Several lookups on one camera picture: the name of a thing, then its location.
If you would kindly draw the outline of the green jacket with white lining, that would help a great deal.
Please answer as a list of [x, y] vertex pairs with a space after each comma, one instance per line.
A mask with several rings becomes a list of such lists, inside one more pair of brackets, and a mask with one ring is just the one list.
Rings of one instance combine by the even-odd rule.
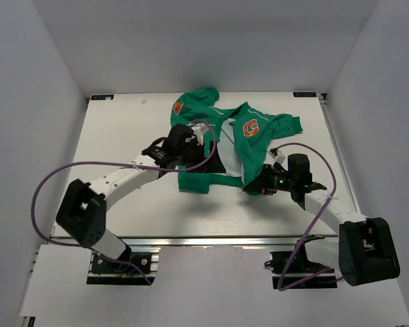
[[210, 186], [244, 187], [262, 170], [271, 141], [303, 131], [301, 120], [291, 114], [267, 114], [247, 102], [236, 108], [215, 106], [219, 92], [198, 89], [182, 94], [172, 106], [170, 124], [187, 125], [202, 119], [212, 126], [217, 139], [215, 154], [224, 172], [178, 174], [180, 191], [208, 194]]

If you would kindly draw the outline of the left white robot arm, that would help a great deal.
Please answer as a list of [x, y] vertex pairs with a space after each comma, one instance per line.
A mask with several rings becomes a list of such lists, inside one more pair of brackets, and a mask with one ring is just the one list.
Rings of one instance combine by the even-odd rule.
[[131, 250], [106, 227], [107, 212], [131, 192], [165, 174], [217, 172], [212, 162], [216, 150], [216, 134], [205, 121], [176, 124], [131, 162], [115, 163], [116, 170], [110, 174], [89, 182], [72, 181], [56, 222], [81, 247], [98, 252], [114, 271], [122, 272], [130, 265]]

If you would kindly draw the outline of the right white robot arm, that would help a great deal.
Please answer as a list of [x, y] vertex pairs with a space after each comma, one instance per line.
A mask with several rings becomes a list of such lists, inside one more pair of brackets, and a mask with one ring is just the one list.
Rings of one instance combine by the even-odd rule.
[[317, 277], [330, 270], [340, 272], [351, 286], [396, 279], [400, 266], [387, 221], [369, 218], [335, 198], [327, 188], [313, 180], [305, 154], [292, 154], [288, 166], [265, 164], [260, 174], [244, 190], [271, 196], [278, 191], [290, 194], [293, 202], [327, 224], [336, 240], [314, 236], [311, 228], [297, 241], [288, 259], [267, 262], [284, 276], [291, 266]]

